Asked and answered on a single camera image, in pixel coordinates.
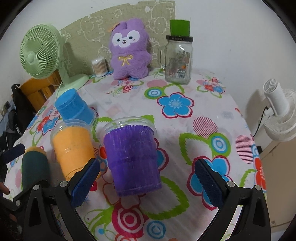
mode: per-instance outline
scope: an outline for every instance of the black cable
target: black cable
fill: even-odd
[[[255,135],[257,134],[257,132],[258,132],[258,130],[259,130],[259,127],[260,127],[260,124],[261,124],[261,122],[262,122],[262,119],[263,119],[264,111],[265,111],[265,110],[268,110],[268,107],[267,107],[267,106],[266,106],[266,107],[264,108],[264,110],[263,110],[263,113],[262,113],[262,116],[261,116],[261,120],[260,120],[259,125],[258,125],[258,128],[257,128],[257,130],[256,130],[256,132],[255,132]]]

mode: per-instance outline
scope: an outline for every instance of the purple plush toy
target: purple plush toy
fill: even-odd
[[[139,18],[120,22],[112,31],[109,48],[112,53],[111,67],[115,80],[144,78],[152,56],[147,52],[148,33]]]

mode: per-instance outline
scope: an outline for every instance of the fan base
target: fan base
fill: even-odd
[[[70,78],[70,83],[66,85],[62,85],[57,92],[57,97],[60,97],[61,94],[66,92],[69,89],[80,89],[84,86],[89,80],[89,76],[86,74],[77,74]]]

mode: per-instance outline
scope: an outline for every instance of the table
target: table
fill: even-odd
[[[194,70],[186,86],[167,83],[160,69],[140,80],[91,76],[78,92],[97,111],[92,134],[103,175],[76,210],[98,240],[197,240],[217,212],[194,174],[194,163],[200,157],[208,159],[225,180],[244,187],[258,184],[266,192],[250,130],[214,73]],[[50,132],[61,117],[54,101],[53,95],[16,144],[43,148],[51,166],[52,185],[57,185],[63,177],[50,145]],[[119,198],[98,136],[106,123],[125,116],[142,116],[155,124],[163,188]],[[8,165],[5,185],[10,189],[9,199],[22,190],[21,165],[22,157]],[[240,210],[238,207],[223,240],[229,238]],[[58,210],[55,212],[65,238],[71,240]]]

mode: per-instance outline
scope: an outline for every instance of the clear plastic cup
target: clear plastic cup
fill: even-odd
[[[50,141],[67,181],[95,158],[90,127],[82,120],[58,123],[51,131]]]
[[[118,196],[148,193],[162,187],[157,165],[154,124],[142,117],[124,117],[103,127],[100,142],[106,148]]]

